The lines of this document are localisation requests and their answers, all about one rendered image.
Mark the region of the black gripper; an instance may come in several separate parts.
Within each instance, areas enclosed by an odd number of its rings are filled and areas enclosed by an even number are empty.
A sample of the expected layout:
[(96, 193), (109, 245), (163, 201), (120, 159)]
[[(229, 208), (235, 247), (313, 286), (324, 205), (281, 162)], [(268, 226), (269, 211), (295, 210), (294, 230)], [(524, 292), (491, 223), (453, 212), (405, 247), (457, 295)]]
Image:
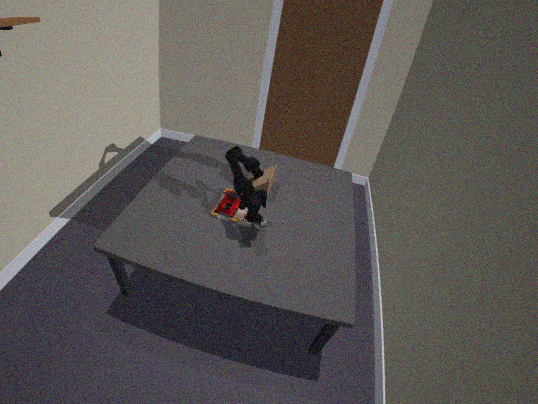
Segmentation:
[[(266, 190), (256, 190), (257, 193), (257, 199), (261, 208), (261, 205), (266, 208), (266, 200), (267, 200), (267, 191)], [(248, 222), (262, 222), (261, 216), (258, 212), (255, 213), (248, 213), (247, 216)]]

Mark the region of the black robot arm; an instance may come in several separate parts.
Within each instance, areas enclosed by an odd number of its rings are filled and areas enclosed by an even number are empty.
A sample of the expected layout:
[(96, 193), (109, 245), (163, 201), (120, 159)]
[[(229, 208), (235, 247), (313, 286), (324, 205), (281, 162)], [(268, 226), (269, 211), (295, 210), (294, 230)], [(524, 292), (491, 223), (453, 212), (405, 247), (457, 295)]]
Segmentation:
[[(252, 172), (255, 176), (254, 180), (261, 177), (264, 173), (264, 171), (261, 171), (259, 168), (260, 162), (253, 156), (246, 157), (243, 155), (238, 146), (233, 147), (226, 153), (225, 157), (230, 163), (230, 168), (234, 176), (234, 189), (241, 199), (238, 207), (241, 210), (244, 210), (247, 207), (250, 213), (258, 212), (260, 210), (260, 205), (257, 199), (257, 193), (255, 192), (255, 188), (251, 181), (243, 175), (239, 162), (243, 163), (243, 166), (248, 172)], [(241, 193), (243, 193), (243, 195), (241, 195)]]

